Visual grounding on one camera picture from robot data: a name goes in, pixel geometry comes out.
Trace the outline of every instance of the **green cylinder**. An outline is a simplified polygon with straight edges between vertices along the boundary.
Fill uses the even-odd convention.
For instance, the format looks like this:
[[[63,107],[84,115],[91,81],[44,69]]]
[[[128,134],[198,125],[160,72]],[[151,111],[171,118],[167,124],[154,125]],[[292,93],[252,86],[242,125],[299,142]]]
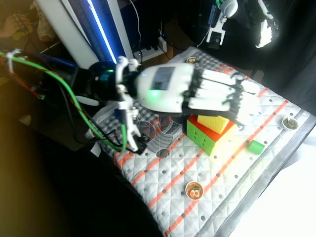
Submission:
[[[265,145],[255,140],[251,141],[247,146],[247,149],[256,155],[261,154],[264,148],[265,148]]]

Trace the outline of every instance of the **green cable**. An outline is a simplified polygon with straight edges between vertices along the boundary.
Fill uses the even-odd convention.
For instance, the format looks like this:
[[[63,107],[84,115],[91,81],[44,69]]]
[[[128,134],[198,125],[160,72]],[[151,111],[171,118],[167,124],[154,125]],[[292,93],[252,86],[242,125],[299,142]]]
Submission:
[[[3,52],[0,52],[0,57],[1,56],[5,56],[6,57],[6,54],[3,53]],[[70,97],[72,98],[72,100],[74,102],[75,107],[78,109],[78,112],[80,113],[81,117],[83,118],[85,123],[88,125],[88,127],[93,131],[93,133],[96,134],[101,140],[103,140],[108,146],[110,146],[111,148],[113,148],[117,152],[124,152],[126,150],[127,134],[126,134],[126,125],[125,124],[121,125],[121,132],[122,132],[122,136],[123,136],[123,144],[122,144],[121,148],[118,148],[118,147],[114,146],[112,143],[110,143],[108,140],[105,140],[105,137],[103,137],[103,135],[97,129],[94,128],[94,126],[90,123],[88,118],[82,112],[80,103],[78,102],[75,94],[73,93],[73,91],[71,90],[69,85],[60,76],[58,76],[57,74],[47,70],[46,68],[42,67],[41,65],[38,65],[36,63],[30,62],[30,61],[27,61],[27,60],[24,60],[24,59],[21,59],[21,58],[12,57],[12,61],[15,61],[15,62],[18,62],[18,63],[22,63],[22,64],[25,64],[25,65],[37,68],[39,70],[43,70],[46,74],[48,74],[51,77],[53,77],[56,80],[58,80],[65,87],[65,89],[68,91]]]

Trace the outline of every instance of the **green light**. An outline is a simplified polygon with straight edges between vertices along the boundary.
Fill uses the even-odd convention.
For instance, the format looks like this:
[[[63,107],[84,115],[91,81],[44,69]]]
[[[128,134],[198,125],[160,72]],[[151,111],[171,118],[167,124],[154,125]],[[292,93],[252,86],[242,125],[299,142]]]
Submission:
[[[161,95],[161,90],[150,90],[148,92],[148,99],[154,102],[160,98],[160,95]]]

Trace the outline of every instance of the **checkered fabric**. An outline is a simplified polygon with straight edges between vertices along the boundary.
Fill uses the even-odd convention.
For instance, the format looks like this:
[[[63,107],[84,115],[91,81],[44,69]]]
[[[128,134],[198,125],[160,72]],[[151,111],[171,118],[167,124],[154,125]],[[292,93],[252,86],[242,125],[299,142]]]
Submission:
[[[198,68],[227,74],[236,72],[192,47],[171,62],[184,62],[189,56],[198,58]],[[211,157],[182,133],[181,118],[158,117],[137,102],[140,110],[138,125],[150,136],[145,152],[141,155],[117,154],[102,144],[103,150],[112,155],[123,176],[142,196],[165,236],[228,236],[236,225],[230,216],[237,214],[236,219],[240,218],[244,212],[240,209],[244,201],[249,200],[249,196],[257,197],[288,158],[280,158],[287,144],[293,140],[299,144],[302,138],[294,137],[307,133],[303,127],[308,121],[312,119],[315,123],[315,118],[308,112],[259,86],[260,105],[252,123],[237,131]],[[288,115],[298,120],[299,129],[291,132],[282,129],[281,120]],[[105,132],[119,128],[114,116],[100,125]],[[260,155],[247,150],[246,145],[251,140],[265,145]],[[186,196],[184,188],[190,181],[197,181],[203,186],[201,200],[192,201]]]

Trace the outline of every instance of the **bowl of ramen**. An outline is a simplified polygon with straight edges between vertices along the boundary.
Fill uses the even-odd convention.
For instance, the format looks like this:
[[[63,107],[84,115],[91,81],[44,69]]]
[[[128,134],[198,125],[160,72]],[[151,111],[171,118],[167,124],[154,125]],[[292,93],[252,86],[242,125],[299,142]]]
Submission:
[[[191,181],[186,185],[186,194],[191,200],[200,200],[204,194],[203,187],[200,183]]]

